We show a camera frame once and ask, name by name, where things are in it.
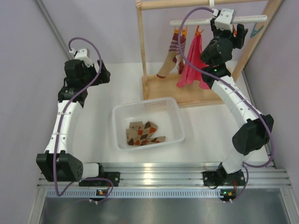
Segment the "pink sock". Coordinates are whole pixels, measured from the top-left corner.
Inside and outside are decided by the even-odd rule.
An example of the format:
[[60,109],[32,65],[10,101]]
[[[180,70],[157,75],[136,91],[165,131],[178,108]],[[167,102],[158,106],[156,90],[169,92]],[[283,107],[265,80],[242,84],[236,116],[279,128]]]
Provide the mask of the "pink sock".
[[[198,69],[202,69],[205,66],[205,64],[202,62],[200,58],[201,53],[202,53],[202,36],[201,34],[199,34],[199,35],[195,35],[187,56],[187,60],[194,67]],[[205,84],[203,83],[201,73],[195,70],[187,62],[185,62],[182,76],[180,80],[177,82],[177,87],[182,88],[186,84],[192,85],[194,81],[199,81],[199,87],[202,89],[205,88]]]
[[209,86],[207,83],[203,81],[202,74],[197,72],[196,79],[199,81],[199,87],[204,90],[209,90]]

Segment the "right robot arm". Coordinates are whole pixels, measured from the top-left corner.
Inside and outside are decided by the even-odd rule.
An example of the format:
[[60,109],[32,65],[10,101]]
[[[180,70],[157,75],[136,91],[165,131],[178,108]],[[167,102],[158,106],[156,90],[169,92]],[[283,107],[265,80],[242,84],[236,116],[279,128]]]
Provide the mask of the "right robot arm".
[[200,55],[203,63],[202,79],[230,110],[239,127],[232,137],[233,149],[219,164],[216,171],[203,173],[204,185],[215,189],[229,185],[242,174],[241,167],[246,157],[269,142],[269,133],[274,124],[271,115],[263,115],[237,88],[226,62],[231,60],[233,49],[241,49],[248,30],[242,24],[221,26],[216,18],[211,19],[213,39]]

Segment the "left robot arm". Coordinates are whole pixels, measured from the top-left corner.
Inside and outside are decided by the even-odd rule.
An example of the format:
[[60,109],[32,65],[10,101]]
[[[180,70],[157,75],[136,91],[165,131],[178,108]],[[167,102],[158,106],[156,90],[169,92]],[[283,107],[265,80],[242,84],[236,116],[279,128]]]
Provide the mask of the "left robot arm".
[[106,187],[119,173],[104,171],[100,163],[83,163],[72,154],[76,124],[87,98],[87,85],[97,86],[110,81],[110,72],[102,60],[99,68],[82,60],[65,62],[65,78],[58,92],[58,111],[50,141],[36,163],[49,182],[79,182],[80,187]]

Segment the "teal clip far right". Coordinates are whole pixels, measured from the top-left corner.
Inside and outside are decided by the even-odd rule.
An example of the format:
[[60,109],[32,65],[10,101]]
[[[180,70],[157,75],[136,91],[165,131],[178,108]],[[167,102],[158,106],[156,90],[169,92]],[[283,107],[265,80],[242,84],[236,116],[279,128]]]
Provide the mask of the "teal clip far right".
[[251,34],[250,34],[250,38],[254,38],[264,28],[264,25],[262,25],[260,27],[256,27],[256,26],[257,26],[257,23],[253,26],[253,29],[252,29]]

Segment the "white clip hanger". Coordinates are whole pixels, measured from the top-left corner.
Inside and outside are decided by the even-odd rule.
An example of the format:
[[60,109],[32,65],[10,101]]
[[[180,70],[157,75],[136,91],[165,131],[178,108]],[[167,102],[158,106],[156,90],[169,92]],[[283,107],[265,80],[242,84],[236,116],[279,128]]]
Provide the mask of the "white clip hanger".
[[[215,19],[213,16],[213,12],[214,12],[214,0],[210,0],[209,1],[209,11],[212,11],[212,17],[208,18],[208,19],[195,19],[195,20],[185,20],[185,22],[183,22],[182,20],[176,20],[176,21],[171,21],[170,22],[170,26],[180,26],[182,25],[186,25],[186,26],[200,26],[200,25],[210,25],[210,21],[211,19]],[[267,21],[268,17],[266,15],[252,15],[252,16],[235,16],[233,21],[232,21],[232,25],[236,25],[236,24],[247,24],[247,23],[259,23],[259,22],[265,22]]]

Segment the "orange clip middle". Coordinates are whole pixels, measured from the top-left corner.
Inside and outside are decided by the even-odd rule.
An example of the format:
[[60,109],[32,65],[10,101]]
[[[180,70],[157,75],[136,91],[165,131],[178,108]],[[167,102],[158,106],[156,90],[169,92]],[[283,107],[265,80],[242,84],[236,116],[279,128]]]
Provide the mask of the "orange clip middle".
[[200,36],[202,34],[202,32],[204,31],[204,29],[200,30],[199,28],[200,28],[200,26],[197,26],[196,31],[195,31],[195,36]]

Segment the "orange clip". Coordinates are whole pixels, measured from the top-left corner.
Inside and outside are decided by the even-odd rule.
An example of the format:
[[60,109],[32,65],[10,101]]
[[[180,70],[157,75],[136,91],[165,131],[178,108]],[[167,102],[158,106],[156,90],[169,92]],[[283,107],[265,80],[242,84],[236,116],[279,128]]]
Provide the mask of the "orange clip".
[[[182,31],[180,32],[180,34],[186,39],[186,36],[187,36],[187,30],[188,30],[188,27],[185,26],[182,28]],[[174,34],[179,34],[179,28],[176,29],[176,27],[174,27]]]
[[195,36],[200,36],[202,34],[202,32],[204,31],[204,29],[200,30],[199,28],[200,28],[200,26],[197,26],[196,31],[195,31]]

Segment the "orange clip far left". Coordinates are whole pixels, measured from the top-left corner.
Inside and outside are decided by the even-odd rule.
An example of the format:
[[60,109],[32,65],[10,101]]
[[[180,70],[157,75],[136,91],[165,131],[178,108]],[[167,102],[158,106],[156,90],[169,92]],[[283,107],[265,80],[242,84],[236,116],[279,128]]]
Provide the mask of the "orange clip far left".
[[[188,30],[188,27],[185,26],[182,28],[182,31],[180,32],[180,34],[186,39],[186,36],[187,36],[187,30]],[[179,34],[179,28],[176,29],[176,27],[174,27],[174,34]]]

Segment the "beige maroon striped sock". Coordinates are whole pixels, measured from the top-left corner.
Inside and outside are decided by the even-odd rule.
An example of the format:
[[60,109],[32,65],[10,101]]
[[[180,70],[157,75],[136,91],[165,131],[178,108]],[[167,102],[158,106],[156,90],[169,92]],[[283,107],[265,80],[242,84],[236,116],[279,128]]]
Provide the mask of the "beige maroon striped sock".
[[177,55],[179,55],[178,74],[180,75],[183,72],[184,62],[180,55],[180,51],[178,47],[178,32],[176,30],[172,36],[172,41],[168,50],[167,57],[161,69],[157,73],[157,77],[166,78],[169,75],[169,73],[176,67]]

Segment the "wooden drying rack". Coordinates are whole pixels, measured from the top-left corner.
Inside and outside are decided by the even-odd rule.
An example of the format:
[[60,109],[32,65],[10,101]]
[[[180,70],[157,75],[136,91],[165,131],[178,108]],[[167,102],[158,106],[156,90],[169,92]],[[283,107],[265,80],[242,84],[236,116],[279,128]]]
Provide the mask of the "wooden drying rack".
[[[140,38],[141,58],[142,58],[142,91],[143,99],[155,99],[164,97],[173,97],[180,107],[193,107],[204,105],[218,105],[222,104],[221,99],[211,90],[204,90],[199,87],[199,82],[195,81],[192,85],[185,85],[184,87],[177,87],[180,75],[178,73],[171,73],[166,78],[158,78],[157,76],[147,75],[144,32],[142,11],[154,9],[166,9],[177,7],[194,7],[229,3],[242,3],[242,0],[153,0],[153,1],[136,1],[136,12],[138,21],[138,30]],[[256,34],[253,35],[245,46],[240,59],[232,72],[232,77],[237,80],[243,71],[245,65],[254,52],[257,44],[263,36],[266,28],[270,24],[272,18],[279,9],[282,0],[269,0],[263,10],[263,15],[267,16],[266,21],[257,21],[255,27],[259,28]]]

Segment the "argyle beige orange sock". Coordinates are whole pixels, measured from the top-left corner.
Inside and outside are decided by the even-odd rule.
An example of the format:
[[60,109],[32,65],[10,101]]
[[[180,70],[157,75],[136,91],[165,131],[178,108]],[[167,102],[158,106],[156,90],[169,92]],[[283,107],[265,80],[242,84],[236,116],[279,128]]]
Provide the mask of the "argyle beige orange sock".
[[151,121],[147,121],[141,129],[138,130],[138,137],[127,141],[129,146],[147,146],[157,143],[165,142],[165,136],[155,137],[155,133],[158,130],[158,126]]

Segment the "aluminium frame post right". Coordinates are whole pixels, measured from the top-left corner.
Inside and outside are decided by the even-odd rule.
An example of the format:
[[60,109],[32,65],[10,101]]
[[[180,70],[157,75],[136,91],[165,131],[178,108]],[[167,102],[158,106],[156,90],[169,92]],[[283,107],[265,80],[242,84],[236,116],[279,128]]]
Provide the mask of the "aluminium frame post right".
[[[251,103],[252,105],[257,108],[258,110],[261,111],[260,109],[260,106],[259,106],[259,103],[257,101],[257,96],[256,94],[254,93],[250,83],[249,83],[249,79],[247,78],[247,75],[245,73],[245,71],[243,70],[242,71],[242,78],[244,80],[244,83],[245,83],[245,86],[246,86],[246,89],[247,89],[247,92],[248,92],[248,95],[249,95],[249,98],[251,100]],[[268,157],[270,158],[272,156],[272,147],[271,147],[271,141],[269,141],[269,143],[267,143],[265,145],[265,149],[266,149],[266,152],[267,152],[267,155]]]

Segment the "aluminium frame post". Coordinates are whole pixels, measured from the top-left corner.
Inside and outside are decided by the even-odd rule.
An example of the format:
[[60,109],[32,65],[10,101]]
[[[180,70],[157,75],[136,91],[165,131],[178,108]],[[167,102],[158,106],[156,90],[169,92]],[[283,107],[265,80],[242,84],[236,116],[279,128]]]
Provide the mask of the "aluminium frame post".
[[[247,75],[245,73],[245,71],[243,70],[242,71],[242,78],[244,80],[244,83],[245,83],[245,86],[246,86],[246,89],[247,89],[247,92],[248,92],[248,95],[249,95],[249,98],[251,100],[251,103],[252,105],[257,108],[258,110],[261,111],[260,109],[260,106],[259,106],[259,103],[257,101],[257,96],[256,94],[254,93],[250,83],[249,83],[249,79],[247,78]],[[265,149],[266,149],[266,152],[267,152],[267,155],[268,157],[270,158],[272,156],[272,147],[271,147],[271,141],[269,141],[269,143],[267,143],[265,145]]]
[[41,16],[46,21],[47,26],[49,27],[50,31],[54,35],[56,42],[58,43],[60,49],[63,51],[64,55],[67,57],[68,60],[73,59],[73,57],[69,53],[69,49],[68,49],[67,45],[65,44],[65,41],[63,40],[59,30],[57,29],[51,15],[49,14],[43,1],[42,0],[33,0],[33,2],[35,3],[37,9],[39,10]]

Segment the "aluminium frame post left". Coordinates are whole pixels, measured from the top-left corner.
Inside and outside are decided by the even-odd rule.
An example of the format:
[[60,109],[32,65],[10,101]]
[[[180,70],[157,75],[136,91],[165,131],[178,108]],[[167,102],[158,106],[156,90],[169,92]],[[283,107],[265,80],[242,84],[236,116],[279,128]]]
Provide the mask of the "aluminium frame post left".
[[69,53],[69,49],[68,49],[67,45],[65,44],[65,41],[63,40],[59,30],[57,29],[51,15],[49,14],[43,1],[42,0],[33,0],[33,2],[35,3],[37,9],[39,10],[41,16],[46,21],[47,26],[49,27],[50,31],[54,35],[56,42],[58,43],[60,49],[63,51],[64,55],[67,57],[68,60],[73,59],[73,57]]

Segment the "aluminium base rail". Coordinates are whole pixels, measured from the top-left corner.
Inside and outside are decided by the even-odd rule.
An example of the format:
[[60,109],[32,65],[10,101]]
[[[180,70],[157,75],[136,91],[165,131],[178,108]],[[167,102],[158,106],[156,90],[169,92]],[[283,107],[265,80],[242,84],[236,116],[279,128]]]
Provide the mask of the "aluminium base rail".
[[289,189],[273,164],[242,168],[230,183],[216,177],[216,163],[104,163],[103,181],[58,183],[62,198],[209,198],[232,201],[249,189]]

